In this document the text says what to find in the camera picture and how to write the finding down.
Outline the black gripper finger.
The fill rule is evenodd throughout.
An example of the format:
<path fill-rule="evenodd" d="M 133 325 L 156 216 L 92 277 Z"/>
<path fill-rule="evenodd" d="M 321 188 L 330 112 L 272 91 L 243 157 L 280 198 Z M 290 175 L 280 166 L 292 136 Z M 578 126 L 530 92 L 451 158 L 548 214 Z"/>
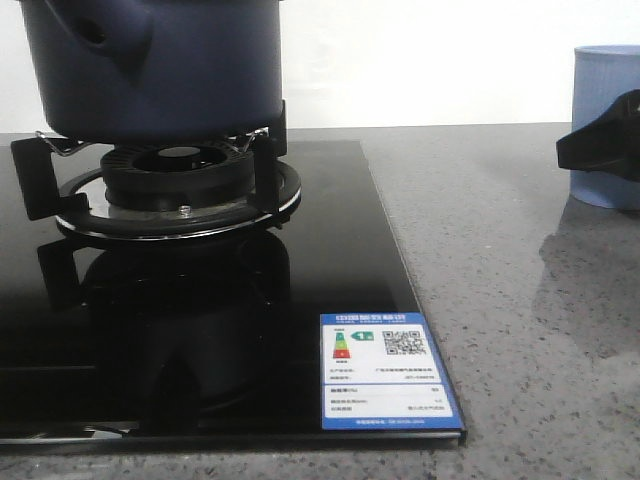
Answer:
<path fill-rule="evenodd" d="M 639 180 L 639 90 L 628 91 L 598 118 L 556 142 L 558 166 Z"/>

